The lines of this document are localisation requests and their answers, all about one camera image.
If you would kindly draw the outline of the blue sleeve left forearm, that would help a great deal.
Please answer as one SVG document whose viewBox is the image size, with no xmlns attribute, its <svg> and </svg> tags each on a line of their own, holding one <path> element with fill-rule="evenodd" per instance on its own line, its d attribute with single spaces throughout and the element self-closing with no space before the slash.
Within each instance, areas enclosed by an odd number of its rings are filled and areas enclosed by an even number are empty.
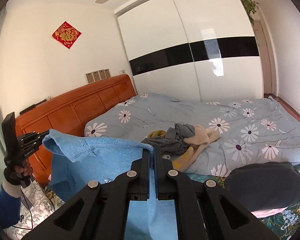
<svg viewBox="0 0 300 240">
<path fill-rule="evenodd" d="M 0 227 L 9 228 L 19 222 L 21 186 L 4 180 L 0 191 Z"/>
</svg>

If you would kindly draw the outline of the left hand in black glove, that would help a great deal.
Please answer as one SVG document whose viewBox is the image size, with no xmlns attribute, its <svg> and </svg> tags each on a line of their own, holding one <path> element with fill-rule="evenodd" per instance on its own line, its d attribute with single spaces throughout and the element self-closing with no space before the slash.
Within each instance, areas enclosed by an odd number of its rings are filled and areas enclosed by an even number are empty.
<svg viewBox="0 0 300 240">
<path fill-rule="evenodd" d="M 6 181 L 12 185 L 20 185 L 20 179 L 18 174 L 23 174 L 25 177 L 31 176 L 33 168 L 28 159 L 24 160 L 21 166 L 6 167 L 4 169 L 4 177 Z"/>
</svg>

